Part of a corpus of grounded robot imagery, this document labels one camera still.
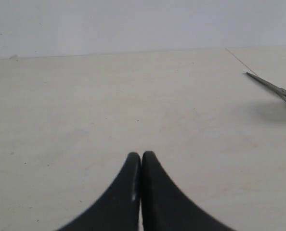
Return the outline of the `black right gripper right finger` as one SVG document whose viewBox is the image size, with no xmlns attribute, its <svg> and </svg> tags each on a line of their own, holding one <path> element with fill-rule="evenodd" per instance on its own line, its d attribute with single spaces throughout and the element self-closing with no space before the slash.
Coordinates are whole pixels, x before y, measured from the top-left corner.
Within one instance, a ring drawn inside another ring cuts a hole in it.
<svg viewBox="0 0 286 231">
<path fill-rule="evenodd" d="M 142 158 L 141 202 L 145 231 L 232 230 L 191 201 L 152 151 L 146 151 Z"/>
</svg>

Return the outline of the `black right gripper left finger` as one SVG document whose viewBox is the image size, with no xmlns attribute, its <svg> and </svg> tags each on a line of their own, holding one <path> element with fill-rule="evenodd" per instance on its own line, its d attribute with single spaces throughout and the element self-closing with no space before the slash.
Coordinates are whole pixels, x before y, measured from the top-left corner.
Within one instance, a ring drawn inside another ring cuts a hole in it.
<svg viewBox="0 0 286 231">
<path fill-rule="evenodd" d="M 61 231 L 137 231 L 140 210 L 141 159 L 129 153 L 106 191 Z"/>
</svg>

